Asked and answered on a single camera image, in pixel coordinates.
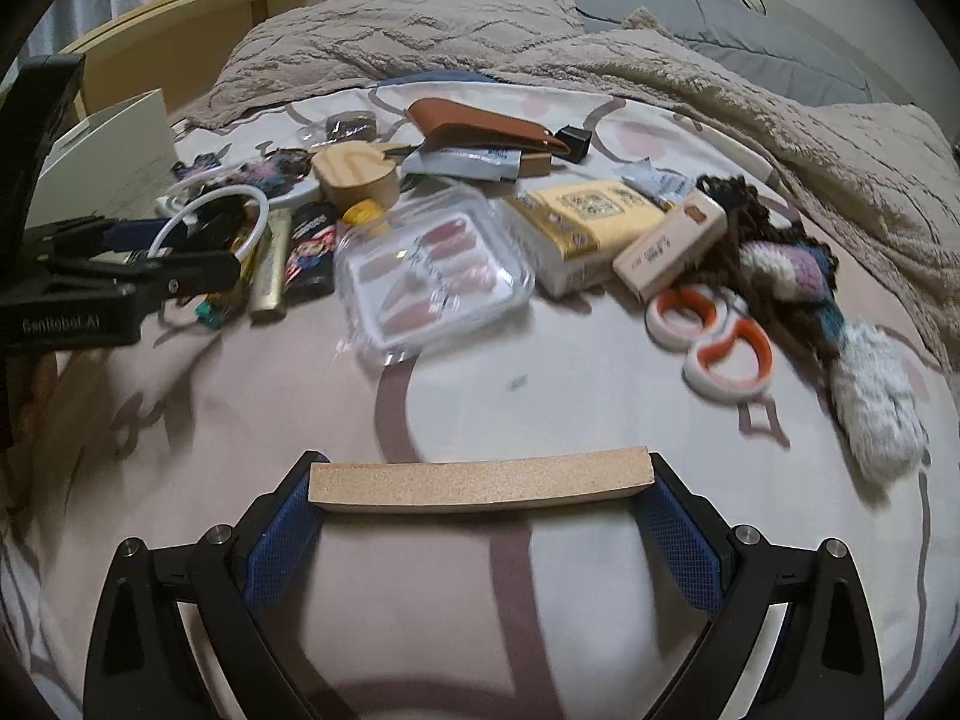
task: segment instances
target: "brown leather pouch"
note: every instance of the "brown leather pouch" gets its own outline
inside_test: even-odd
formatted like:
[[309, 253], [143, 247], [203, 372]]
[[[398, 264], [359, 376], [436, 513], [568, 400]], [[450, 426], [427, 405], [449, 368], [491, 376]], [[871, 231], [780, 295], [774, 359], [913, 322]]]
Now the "brown leather pouch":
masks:
[[570, 153], [541, 124], [474, 108], [442, 98], [423, 98], [407, 108], [407, 116], [424, 134], [426, 148], [487, 146], [527, 151]]

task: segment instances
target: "clear plastic case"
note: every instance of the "clear plastic case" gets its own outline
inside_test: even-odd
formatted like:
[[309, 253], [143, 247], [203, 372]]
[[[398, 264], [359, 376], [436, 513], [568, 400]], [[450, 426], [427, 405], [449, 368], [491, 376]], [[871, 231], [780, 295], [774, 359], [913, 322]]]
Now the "clear plastic case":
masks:
[[534, 288], [496, 210], [467, 186], [354, 227], [335, 269], [354, 341], [384, 365], [494, 322]]

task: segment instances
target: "wooden bed frame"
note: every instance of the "wooden bed frame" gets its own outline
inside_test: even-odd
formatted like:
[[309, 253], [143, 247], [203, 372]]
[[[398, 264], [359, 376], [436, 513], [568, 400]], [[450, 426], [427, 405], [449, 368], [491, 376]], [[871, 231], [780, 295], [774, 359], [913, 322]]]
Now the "wooden bed frame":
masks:
[[324, 0], [154, 0], [83, 35], [62, 53], [86, 56], [79, 119], [152, 89], [167, 112], [203, 95], [251, 28]]

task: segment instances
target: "orange and white scissors handle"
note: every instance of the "orange and white scissors handle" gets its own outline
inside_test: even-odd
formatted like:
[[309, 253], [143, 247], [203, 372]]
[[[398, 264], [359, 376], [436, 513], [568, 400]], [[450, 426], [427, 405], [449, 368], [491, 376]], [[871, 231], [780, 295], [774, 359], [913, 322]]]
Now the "orange and white scissors handle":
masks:
[[[689, 309], [701, 326], [678, 327], [666, 319], [666, 312]], [[690, 389], [719, 403], [743, 403], [762, 394], [773, 378], [774, 355], [767, 334], [746, 316], [746, 305], [738, 295], [726, 300], [714, 298], [696, 287], [680, 287], [660, 293], [647, 307], [647, 327], [654, 341], [672, 351], [687, 350], [683, 376]], [[730, 379], [710, 370], [726, 357], [738, 338], [746, 341], [757, 356], [757, 375]]]

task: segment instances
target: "gray cushion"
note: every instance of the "gray cushion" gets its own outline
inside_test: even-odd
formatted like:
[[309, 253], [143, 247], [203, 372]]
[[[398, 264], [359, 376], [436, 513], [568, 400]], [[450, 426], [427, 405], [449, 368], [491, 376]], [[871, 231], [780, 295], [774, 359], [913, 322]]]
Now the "gray cushion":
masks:
[[637, 7], [644, 7], [683, 45], [804, 105], [889, 101], [844, 57], [738, 1], [575, 1], [588, 32], [616, 28]]

